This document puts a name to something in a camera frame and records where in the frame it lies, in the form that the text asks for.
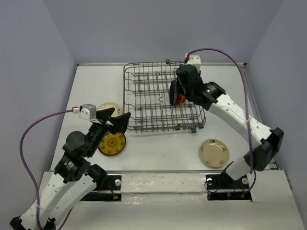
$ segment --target metal basket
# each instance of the metal basket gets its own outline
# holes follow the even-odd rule
[[[129,130],[136,132],[204,128],[203,108],[188,102],[169,104],[169,86],[176,79],[180,61],[138,62],[124,66],[123,111],[130,112]]]

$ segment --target wall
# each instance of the wall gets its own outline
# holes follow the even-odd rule
[[[35,200],[19,157],[24,130],[66,108],[76,70],[42,0],[0,1],[0,229]],[[48,170],[63,117],[44,121],[25,139],[24,154],[38,181]]]
[[[248,76],[263,122],[285,136],[276,156],[287,170],[307,228],[306,63],[307,1],[285,0],[248,63]]]
[[[77,63],[181,60],[201,47],[247,62],[282,1],[44,0]]]

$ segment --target cream plate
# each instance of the cream plate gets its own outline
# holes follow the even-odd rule
[[[229,161],[229,150],[220,140],[209,139],[201,144],[199,156],[208,166],[221,168]]]
[[[104,109],[109,109],[109,108],[115,108],[115,111],[113,112],[113,114],[111,115],[111,117],[116,117],[121,115],[121,108],[118,104],[114,103],[114,102],[106,102],[101,104],[97,110],[104,110]]]

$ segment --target purple cable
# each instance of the purple cable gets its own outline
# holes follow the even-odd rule
[[[25,162],[25,159],[24,159],[24,153],[23,153],[23,144],[24,144],[24,137],[25,135],[30,131],[30,129],[33,128],[33,126],[37,125],[39,122],[47,119],[47,118],[50,118],[52,116],[55,116],[55,115],[60,115],[60,114],[64,114],[64,113],[69,113],[69,112],[72,112],[73,110],[70,109],[70,110],[66,110],[66,111],[62,111],[62,112],[57,112],[57,113],[54,113],[54,114],[50,114],[48,116],[45,116],[43,118],[40,118],[39,120],[35,121],[33,124],[31,124],[26,130],[25,132],[23,133],[21,139],[20,139],[20,143],[19,143],[19,153],[20,153],[20,158],[21,158],[21,161],[23,162],[23,165],[25,167],[25,169],[27,170],[29,176],[31,177],[31,180],[34,184],[34,187],[35,187],[35,192],[36,192],[36,200],[37,200],[37,208],[36,208],[36,221],[37,221],[37,225],[39,227],[40,230],[44,230],[44,228],[42,227],[41,223],[40,223],[40,219],[39,219],[39,207],[40,206],[40,196],[39,196],[39,187],[38,187],[38,184],[37,184],[37,181],[34,177],[34,175],[32,174],[29,166],[27,165],[27,163]],[[68,218],[68,215],[70,214],[71,211],[69,211],[69,213],[67,214],[67,217],[65,218],[61,228],[63,227],[64,223],[66,222],[67,218]]]
[[[248,126],[248,144],[249,144],[249,152],[250,152],[250,174],[253,173],[253,167],[254,167],[254,153],[253,153],[253,147],[252,147],[252,143],[251,143],[251,129],[250,129],[250,122],[249,122],[249,114],[248,114],[248,94],[247,94],[247,82],[245,79],[244,74],[242,73],[239,65],[236,63],[236,61],[229,56],[227,53],[225,53],[222,50],[219,49],[214,49],[214,48],[201,48],[201,49],[195,49],[191,52],[188,52],[188,56],[190,54],[193,54],[195,52],[198,51],[206,51],[206,50],[211,50],[211,51],[216,51],[218,53],[224,54],[225,56],[227,56],[230,60],[232,60],[232,62],[235,64],[235,66],[237,67],[237,69],[240,72],[241,78],[242,78],[242,83],[243,83],[243,90],[244,90],[244,99],[245,99],[245,115],[246,115],[246,121],[247,121],[247,126]]]

